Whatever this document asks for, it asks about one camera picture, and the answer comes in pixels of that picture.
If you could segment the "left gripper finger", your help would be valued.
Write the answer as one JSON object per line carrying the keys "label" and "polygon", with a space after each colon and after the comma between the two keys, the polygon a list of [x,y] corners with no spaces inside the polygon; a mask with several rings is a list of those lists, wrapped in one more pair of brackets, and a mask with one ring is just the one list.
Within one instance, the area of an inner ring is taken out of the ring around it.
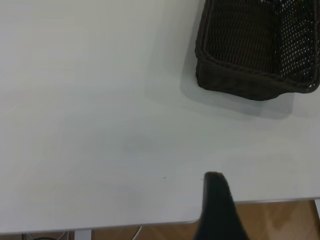
{"label": "left gripper finger", "polygon": [[207,172],[203,178],[202,211],[196,240],[248,240],[237,213],[230,187],[220,172]]}

